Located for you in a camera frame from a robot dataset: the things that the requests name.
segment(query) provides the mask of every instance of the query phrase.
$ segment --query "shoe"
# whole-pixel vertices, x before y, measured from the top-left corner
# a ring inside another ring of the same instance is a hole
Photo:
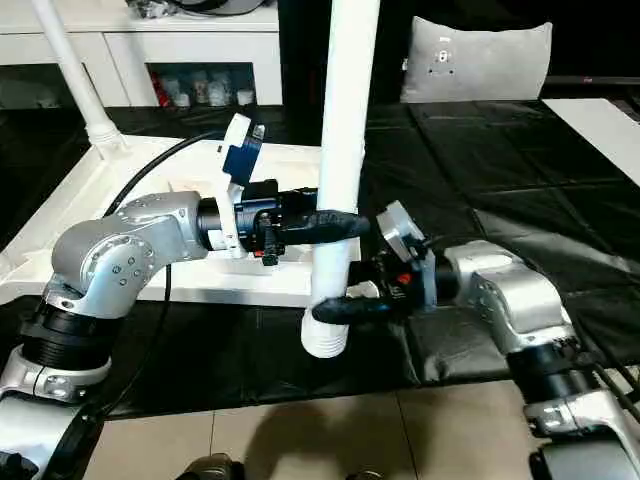
[[[187,467],[177,480],[235,480],[233,462],[225,453],[201,457]]]
[[[379,473],[366,471],[349,475],[347,480],[383,480],[383,477]]]

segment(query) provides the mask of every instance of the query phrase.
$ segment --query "white tabletop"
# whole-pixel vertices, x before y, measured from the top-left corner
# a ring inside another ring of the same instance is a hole
[[[603,98],[544,103],[640,186],[640,124]]]

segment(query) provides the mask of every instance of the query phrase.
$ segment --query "vertical white pole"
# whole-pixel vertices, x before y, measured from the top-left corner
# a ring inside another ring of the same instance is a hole
[[[380,0],[333,0],[329,62],[322,130],[318,209],[354,213],[364,157],[369,86]],[[314,247],[312,306],[344,295],[349,242]],[[310,354],[329,358],[347,343],[348,327],[316,321],[310,308],[302,319],[302,344]]]
[[[124,148],[122,135],[105,113],[89,75],[71,45],[52,0],[31,0],[31,3],[53,49],[62,75],[87,124],[89,141],[100,150],[103,157],[114,149]]]

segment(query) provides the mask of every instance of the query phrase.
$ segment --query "white pillow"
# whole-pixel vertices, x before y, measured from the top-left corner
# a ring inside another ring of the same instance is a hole
[[[551,23],[530,30],[455,30],[413,19],[402,102],[537,98],[551,58]]]

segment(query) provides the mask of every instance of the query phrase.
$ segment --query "tile floor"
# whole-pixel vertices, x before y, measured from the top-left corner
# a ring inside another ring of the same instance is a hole
[[[533,439],[511,382],[110,422],[86,480],[173,480],[226,452],[248,480],[529,480]]]

